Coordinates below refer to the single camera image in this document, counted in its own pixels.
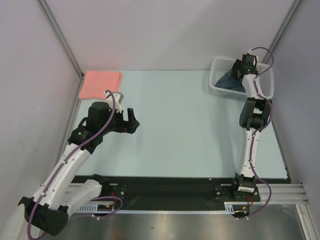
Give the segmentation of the blue-grey t shirt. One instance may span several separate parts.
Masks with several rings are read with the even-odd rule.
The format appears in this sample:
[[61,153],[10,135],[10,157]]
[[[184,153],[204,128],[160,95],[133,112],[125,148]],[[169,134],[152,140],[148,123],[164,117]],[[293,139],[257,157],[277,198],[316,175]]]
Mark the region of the blue-grey t shirt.
[[238,78],[234,78],[229,72],[225,73],[214,85],[216,88],[245,93],[246,90]]

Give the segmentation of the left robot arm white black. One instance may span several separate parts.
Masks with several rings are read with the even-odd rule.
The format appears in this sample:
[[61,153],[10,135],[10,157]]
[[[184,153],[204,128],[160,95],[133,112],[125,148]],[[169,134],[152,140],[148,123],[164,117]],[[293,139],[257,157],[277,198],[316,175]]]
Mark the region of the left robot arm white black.
[[112,194],[107,177],[94,174],[77,190],[65,194],[81,166],[92,156],[106,134],[111,132],[133,134],[140,123],[132,108],[123,110],[113,101],[96,101],[88,109],[87,117],[80,121],[67,141],[64,153],[49,177],[31,197],[22,197],[27,221],[27,236],[32,239],[31,227],[37,227],[51,236],[58,235],[68,220],[89,201],[112,199],[123,204],[121,198]]

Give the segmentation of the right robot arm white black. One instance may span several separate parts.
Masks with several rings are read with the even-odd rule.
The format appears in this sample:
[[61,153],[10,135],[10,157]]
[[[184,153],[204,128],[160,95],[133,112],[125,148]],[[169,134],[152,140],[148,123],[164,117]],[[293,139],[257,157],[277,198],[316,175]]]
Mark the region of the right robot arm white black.
[[272,103],[260,86],[257,65],[257,56],[248,52],[242,55],[241,60],[236,60],[231,69],[231,76],[241,83],[246,94],[239,117],[239,126],[243,130],[240,164],[230,188],[231,196],[237,201],[251,199],[259,194],[255,161],[260,135],[271,122]]

